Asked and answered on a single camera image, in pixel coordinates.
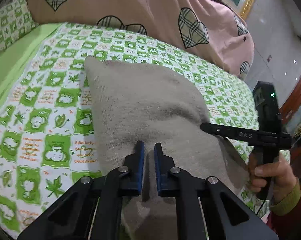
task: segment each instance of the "pink blanket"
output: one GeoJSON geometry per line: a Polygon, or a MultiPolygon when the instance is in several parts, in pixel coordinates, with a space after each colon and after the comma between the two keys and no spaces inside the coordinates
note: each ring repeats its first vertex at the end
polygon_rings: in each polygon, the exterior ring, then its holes
{"type": "Polygon", "coordinates": [[[245,22],[219,0],[28,0],[28,6],[36,22],[139,32],[237,76],[253,60],[254,43],[245,22]]]}

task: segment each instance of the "finger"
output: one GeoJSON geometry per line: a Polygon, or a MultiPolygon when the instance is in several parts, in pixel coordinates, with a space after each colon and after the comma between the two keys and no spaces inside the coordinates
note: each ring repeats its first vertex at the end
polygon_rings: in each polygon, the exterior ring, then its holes
{"type": "Polygon", "coordinates": [[[253,191],[253,192],[260,192],[261,191],[261,187],[256,187],[254,185],[248,185],[247,188],[250,190],[250,191],[253,191]]]}
{"type": "Polygon", "coordinates": [[[255,187],[265,187],[266,184],[267,184],[267,182],[265,179],[257,178],[257,179],[251,180],[251,185],[253,185],[255,187]]]}
{"type": "Polygon", "coordinates": [[[254,169],[255,176],[258,177],[282,177],[286,174],[289,165],[283,159],[279,159],[276,163],[267,163],[257,166],[254,169]]]}
{"type": "Polygon", "coordinates": [[[250,173],[250,174],[249,174],[249,181],[250,181],[250,182],[251,182],[252,180],[258,179],[258,178],[260,178],[260,177],[256,177],[254,173],[250,173]]]}
{"type": "Polygon", "coordinates": [[[249,155],[249,163],[248,163],[248,169],[250,174],[254,174],[254,169],[257,166],[257,159],[255,158],[254,153],[251,153],[249,155]]]}

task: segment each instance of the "green pillow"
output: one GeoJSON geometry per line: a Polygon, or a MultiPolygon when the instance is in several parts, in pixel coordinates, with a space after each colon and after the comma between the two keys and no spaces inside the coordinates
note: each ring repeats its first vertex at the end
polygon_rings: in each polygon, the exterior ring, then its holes
{"type": "Polygon", "coordinates": [[[34,22],[26,0],[13,0],[0,8],[0,52],[33,30],[34,22]]]}

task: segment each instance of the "black cable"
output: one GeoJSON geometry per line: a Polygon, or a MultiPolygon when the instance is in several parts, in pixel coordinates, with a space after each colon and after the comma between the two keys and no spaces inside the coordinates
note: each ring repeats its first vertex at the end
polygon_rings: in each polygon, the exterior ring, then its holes
{"type": "Polygon", "coordinates": [[[261,211],[261,209],[262,209],[262,207],[263,207],[265,201],[266,201],[266,199],[263,201],[262,205],[259,207],[258,211],[256,212],[256,215],[258,215],[258,213],[261,211]]]}

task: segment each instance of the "metal screw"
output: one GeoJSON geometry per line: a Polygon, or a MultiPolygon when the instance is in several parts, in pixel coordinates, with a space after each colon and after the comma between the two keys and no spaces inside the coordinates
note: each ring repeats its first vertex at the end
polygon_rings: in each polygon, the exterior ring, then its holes
{"type": "Polygon", "coordinates": [[[118,168],[118,170],[119,170],[119,172],[124,173],[124,172],[127,172],[127,171],[128,171],[128,167],[127,167],[127,166],[120,166],[120,167],[118,168]]]}
{"type": "Polygon", "coordinates": [[[87,183],[90,182],[90,177],[88,177],[88,176],[82,177],[80,179],[80,182],[83,183],[83,184],[87,184],[87,183]]]}
{"type": "Polygon", "coordinates": [[[218,182],[218,179],[216,177],[209,177],[209,183],[210,184],[216,184],[218,182]]]}
{"type": "Polygon", "coordinates": [[[170,171],[171,171],[171,173],[179,173],[181,170],[178,168],[178,167],[172,167],[171,169],[170,169],[170,171]]]}

